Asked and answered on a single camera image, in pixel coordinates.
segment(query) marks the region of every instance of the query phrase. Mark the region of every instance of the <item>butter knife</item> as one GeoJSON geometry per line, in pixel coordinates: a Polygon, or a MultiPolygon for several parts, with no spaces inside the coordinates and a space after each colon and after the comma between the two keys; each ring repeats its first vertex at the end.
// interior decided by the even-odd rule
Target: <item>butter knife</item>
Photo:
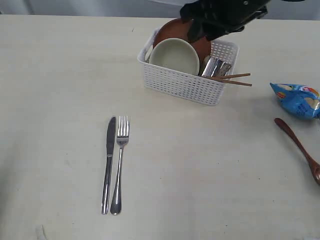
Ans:
{"type": "Polygon", "coordinates": [[[106,132],[106,167],[102,191],[102,214],[107,214],[109,206],[109,191],[111,183],[111,169],[112,169],[112,158],[114,155],[115,136],[116,136],[116,122],[115,116],[111,118],[106,132]]]}

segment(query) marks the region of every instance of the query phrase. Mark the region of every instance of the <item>silver fork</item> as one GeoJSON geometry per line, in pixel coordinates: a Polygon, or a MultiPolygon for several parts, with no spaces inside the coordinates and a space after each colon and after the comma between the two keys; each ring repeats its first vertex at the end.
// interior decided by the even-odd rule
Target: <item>silver fork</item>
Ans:
{"type": "Polygon", "coordinates": [[[129,142],[129,131],[130,131],[130,118],[128,116],[120,116],[118,124],[118,133],[116,136],[116,143],[120,147],[119,153],[119,164],[118,172],[116,174],[115,187],[112,197],[112,203],[110,212],[113,215],[117,215],[121,212],[121,169],[122,169],[122,158],[124,156],[124,147],[129,142]]]}

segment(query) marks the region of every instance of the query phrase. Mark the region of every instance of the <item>brown plate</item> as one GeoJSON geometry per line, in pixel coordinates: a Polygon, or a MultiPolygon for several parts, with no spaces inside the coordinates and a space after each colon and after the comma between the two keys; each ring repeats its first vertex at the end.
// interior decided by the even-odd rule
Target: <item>brown plate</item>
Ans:
{"type": "MultiPolygon", "coordinates": [[[[167,22],[160,31],[155,36],[155,40],[153,42],[153,48],[165,39],[177,38],[183,39],[188,43],[188,31],[192,24],[192,20],[186,23],[183,23],[180,18],[173,19],[167,22]]],[[[198,41],[194,43],[190,43],[198,54],[200,63],[203,62],[206,56],[209,56],[211,53],[211,43],[205,37],[200,38],[198,41]]]]}

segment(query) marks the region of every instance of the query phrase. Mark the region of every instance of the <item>wooden chopstick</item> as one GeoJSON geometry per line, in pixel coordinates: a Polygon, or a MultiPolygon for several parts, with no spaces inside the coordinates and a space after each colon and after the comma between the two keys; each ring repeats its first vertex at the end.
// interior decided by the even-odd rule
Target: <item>wooden chopstick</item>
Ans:
{"type": "Polygon", "coordinates": [[[241,82],[241,81],[231,81],[231,80],[225,80],[225,79],[221,79],[221,78],[217,78],[217,77],[211,77],[211,76],[202,76],[202,78],[215,80],[217,82],[225,83],[225,84],[235,84],[235,85],[242,85],[242,86],[252,87],[251,83],[246,83],[246,82],[241,82]]]}
{"type": "Polygon", "coordinates": [[[241,78],[251,76],[251,73],[243,73],[243,74],[234,74],[234,75],[227,75],[227,76],[215,76],[218,79],[234,79],[234,78],[241,78]]]}

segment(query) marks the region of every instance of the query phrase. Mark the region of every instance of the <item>blue snack bag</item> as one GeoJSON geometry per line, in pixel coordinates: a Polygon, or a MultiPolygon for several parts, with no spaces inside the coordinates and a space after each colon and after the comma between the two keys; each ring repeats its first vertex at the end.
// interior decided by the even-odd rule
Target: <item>blue snack bag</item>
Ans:
{"type": "Polygon", "coordinates": [[[302,119],[320,118],[320,98],[315,89],[297,84],[270,83],[270,86],[289,113],[302,119]]]}

